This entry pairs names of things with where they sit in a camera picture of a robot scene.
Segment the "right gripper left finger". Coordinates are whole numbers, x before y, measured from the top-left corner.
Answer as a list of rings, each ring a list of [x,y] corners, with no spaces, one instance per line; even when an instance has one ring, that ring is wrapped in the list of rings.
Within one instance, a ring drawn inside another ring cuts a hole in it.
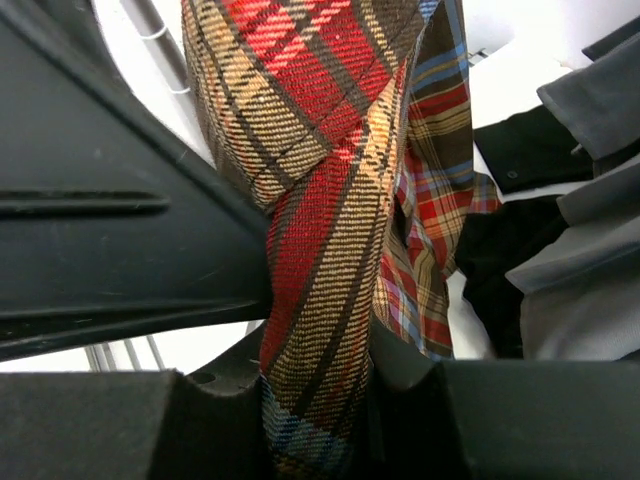
[[[272,478],[257,371],[262,333],[187,376],[2,375],[2,478]]]

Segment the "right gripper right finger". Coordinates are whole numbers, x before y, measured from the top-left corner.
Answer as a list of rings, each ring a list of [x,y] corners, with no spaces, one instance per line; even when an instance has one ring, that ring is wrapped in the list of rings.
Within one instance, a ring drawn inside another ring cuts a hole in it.
[[[635,362],[432,361],[379,322],[356,479],[635,479]]]

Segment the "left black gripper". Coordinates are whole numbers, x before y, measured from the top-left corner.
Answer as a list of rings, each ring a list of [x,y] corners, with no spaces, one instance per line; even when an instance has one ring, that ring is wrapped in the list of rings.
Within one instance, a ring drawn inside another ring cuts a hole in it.
[[[265,318],[266,218],[117,73],[86,1],[1,5],[1,356]]]

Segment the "plaid flannel shirt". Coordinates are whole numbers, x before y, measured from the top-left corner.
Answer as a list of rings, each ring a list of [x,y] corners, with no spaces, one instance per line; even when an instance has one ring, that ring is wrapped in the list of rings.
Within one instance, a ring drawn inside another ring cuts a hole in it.
[[[473,167],[458,1],[186,1],[183,45],[217,171],[271,219],[262,419],[280,479],[352,463],[380,323],[453,354],[447,279]]]

